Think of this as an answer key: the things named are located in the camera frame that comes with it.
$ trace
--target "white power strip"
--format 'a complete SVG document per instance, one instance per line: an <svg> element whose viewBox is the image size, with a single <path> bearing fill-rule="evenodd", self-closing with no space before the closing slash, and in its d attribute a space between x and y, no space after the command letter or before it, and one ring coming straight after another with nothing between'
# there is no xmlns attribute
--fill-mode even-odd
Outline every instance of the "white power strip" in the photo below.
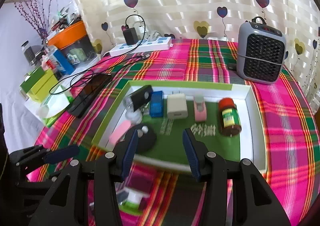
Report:
<svg viewBox="0 0 320 226"><path fill-rule="evenodd" d="M135 48L137 44L140 43L140 41L141 40L139 40L135 45L131 46L128 46L127 44L116 45L113 49L109 51L110 56L119 56L125 54L126 52ZM155 41L148 41L147 39L145 39L142 41L141 45L138 46L138 48L136 48L134 51L130 52L130 54L168 50L171 46L171 37L157 38L157 40Z"/></svg>

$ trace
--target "black power adapter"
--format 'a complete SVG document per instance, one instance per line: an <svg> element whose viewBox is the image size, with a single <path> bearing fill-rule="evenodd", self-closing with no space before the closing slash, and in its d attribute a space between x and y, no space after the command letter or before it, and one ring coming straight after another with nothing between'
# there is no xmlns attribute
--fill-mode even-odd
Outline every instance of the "black power adapter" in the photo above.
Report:
<svg viewBox="0 0 320 226"><path fill-rule="evenodd" d="M128 26L126 27L127 29L123 31L125 42L128 46L135 45L139 41L137 32L135 28L128 28Z"/></svg>

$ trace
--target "plaid tablecloth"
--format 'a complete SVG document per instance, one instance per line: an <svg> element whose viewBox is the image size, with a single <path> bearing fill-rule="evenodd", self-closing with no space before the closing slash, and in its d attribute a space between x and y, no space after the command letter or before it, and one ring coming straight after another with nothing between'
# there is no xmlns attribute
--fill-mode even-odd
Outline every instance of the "plaid tablecloth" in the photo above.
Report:
<svg viewBox="0 0 320 226"><path fill-rule="evenodd" d="M77 159L95 160L103 151L92 146L91 140L127 80L249 84L257 98L266 137L268 170L265 178L292 226L296 226L311 207L320 187L319 134L313 116L300 87L286 68L278 81L269 86L244 81L236 72L228 70L227 64L236 62L236 48L236 43L225 41L173 40L170 50L155 51L145 62L120 71L116 75L118 79L110 88L101 91L82 119L65 112L50 129L41 132L36 144L52 150L78 144L81 151ZM132 56L106 61L95 70L101 71ZM32 173L30 179L41 181L69 161L57 166L45 165ZM197 225L204 190L205 185L196 183L190 176L158 171L143 215L122 214L124 225ZM90 225L94 225L93 218L90 218Z"/></svg>

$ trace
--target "beige striped curtain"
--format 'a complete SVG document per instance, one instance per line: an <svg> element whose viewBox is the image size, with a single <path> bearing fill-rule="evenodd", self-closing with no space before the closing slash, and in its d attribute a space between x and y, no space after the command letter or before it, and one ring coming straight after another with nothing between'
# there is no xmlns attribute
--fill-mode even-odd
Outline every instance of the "beige striped curtain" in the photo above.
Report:
<svg viewBox="0 0 320 226"><path fill-rule="evenodd" d="M237 42L240 25L263 16L268 25L286 34L286 66L306 95L312 110L319 107L317 63L320 12L313 0L76 0L93 45L102 52L124 42L122 25L139 13L148 35L159 31L176 38L205 38ZM129 25L143 26L138 17Z"/></svg>

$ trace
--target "gray fan heater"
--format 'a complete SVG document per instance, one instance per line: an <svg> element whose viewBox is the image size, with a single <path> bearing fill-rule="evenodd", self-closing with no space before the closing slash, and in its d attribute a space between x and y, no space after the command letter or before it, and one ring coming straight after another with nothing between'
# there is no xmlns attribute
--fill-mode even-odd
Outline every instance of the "gray fan heater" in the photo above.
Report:
<svg viewBox="0 0 320 226"><path fill-rule="evenodd" d="M284 34L268 26L262 17L243 23L238 39L238 75L253 82L274 83L283 66L285 47Z"/></svg>

